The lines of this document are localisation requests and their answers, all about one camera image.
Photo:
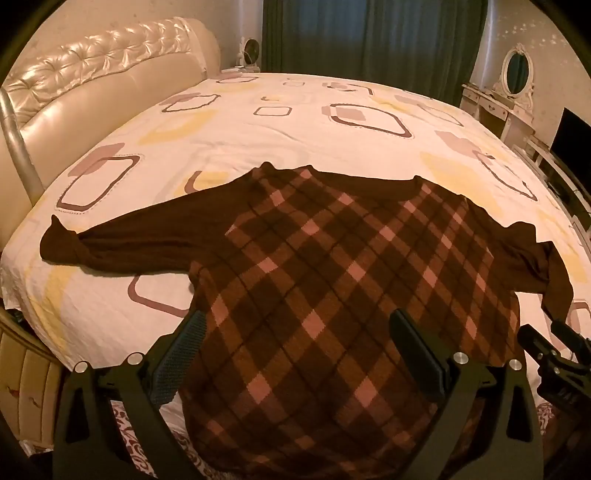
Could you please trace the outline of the brown plaid knit sweater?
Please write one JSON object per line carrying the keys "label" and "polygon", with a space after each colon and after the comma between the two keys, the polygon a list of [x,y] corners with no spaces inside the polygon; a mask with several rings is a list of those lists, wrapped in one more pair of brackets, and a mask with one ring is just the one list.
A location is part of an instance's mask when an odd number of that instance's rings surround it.
{"label": "brown plaid knit sweater", "polygon": [[179,392],[186,430],[209,466],[256,479],[372,479],[407,462],[436,408],[394,347],[394,311],[500,366],[523,355],[519,293],[554,320],[573,300],[533,225],[421,177],[310,166],[264,163],[81,233],[53,219],[40,254],[189,276],[207,332]]}

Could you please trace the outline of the wooden bedside cabinet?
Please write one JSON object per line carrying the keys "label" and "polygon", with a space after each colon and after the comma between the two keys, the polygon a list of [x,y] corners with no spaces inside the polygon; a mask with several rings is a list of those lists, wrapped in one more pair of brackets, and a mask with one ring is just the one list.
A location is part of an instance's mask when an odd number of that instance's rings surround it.
{"label": "wooden bedside cabinet", "polygon": [[1,311],[1,414],[17,440],[53,446],[62,370],[39,339]]}

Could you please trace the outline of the white tv stand shelf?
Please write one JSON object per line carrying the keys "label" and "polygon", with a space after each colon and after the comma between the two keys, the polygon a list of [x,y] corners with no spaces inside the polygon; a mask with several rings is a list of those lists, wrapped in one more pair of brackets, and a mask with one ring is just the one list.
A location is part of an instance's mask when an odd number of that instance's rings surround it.
{"label": "white tv stand shelf", "polygon": [[533,140],[528,139],[525,147],[514,144],[511,149],[550,190],[569,218],[583,250],[590,256],[590,202],[586,191],[548,149]]}

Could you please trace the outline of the black flat screen television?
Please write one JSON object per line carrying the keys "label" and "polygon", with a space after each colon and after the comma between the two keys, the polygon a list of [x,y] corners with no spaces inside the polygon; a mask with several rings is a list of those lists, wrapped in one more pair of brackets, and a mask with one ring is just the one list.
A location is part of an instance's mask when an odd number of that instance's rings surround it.
{"label": "black flat screen television", "polygon": [[590,134],[588,123],[563,109],[550,151],[581,183],[590,181]]}

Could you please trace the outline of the white vanity dressing table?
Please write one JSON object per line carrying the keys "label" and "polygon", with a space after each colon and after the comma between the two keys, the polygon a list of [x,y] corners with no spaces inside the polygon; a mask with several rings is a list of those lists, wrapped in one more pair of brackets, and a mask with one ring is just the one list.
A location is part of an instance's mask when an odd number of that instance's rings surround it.
{"label": "white vanity dressing table", "polygon": [[472,115],[509,148],[526,148],[535,133],[533,114],[511,98],[463,84],[460,108]]}

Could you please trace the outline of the dark green window curtain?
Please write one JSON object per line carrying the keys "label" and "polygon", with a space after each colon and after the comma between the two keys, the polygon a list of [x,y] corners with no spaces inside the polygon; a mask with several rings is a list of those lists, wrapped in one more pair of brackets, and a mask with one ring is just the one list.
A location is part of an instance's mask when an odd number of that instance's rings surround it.
{"label": "dark green window curtain", "polygon": [[459,105],[488,4],[476,0],[263,3],[263,71],[363,80]]}

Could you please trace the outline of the patterned white bed sheet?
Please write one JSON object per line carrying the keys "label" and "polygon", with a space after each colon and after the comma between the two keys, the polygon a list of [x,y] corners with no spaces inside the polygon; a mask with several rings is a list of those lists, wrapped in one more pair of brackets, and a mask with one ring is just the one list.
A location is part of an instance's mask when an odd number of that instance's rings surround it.
{"label": "patterned white bed sheet", "polygon": [[[231,183],[269,163],[380,180],[424,178],[470,199],[503,226],[535,227],[560,254],[575,301],[590,263],[562,209],[533,172],[464,111],[396,88],[318,76],[206,80],[149,108],[83,154],[9,240],[1,292],[67,366],[147,349],[194,297],[184,272],[125,275],[44,260],[53,219],[77,233],[128,213]],[[542,298],[517,296],[520,325],[547,324]]]}

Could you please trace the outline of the cream tufted leather headboard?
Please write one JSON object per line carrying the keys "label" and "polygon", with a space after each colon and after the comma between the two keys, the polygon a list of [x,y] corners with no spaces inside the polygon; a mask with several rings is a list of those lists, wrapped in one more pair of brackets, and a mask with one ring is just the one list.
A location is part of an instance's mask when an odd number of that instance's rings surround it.
{"label": "cream tufted leather headboard", "polygon": [[14,67],[1,87],[1,241],[99,141],[220,70],[214,33],[183,17],[85,36]]}

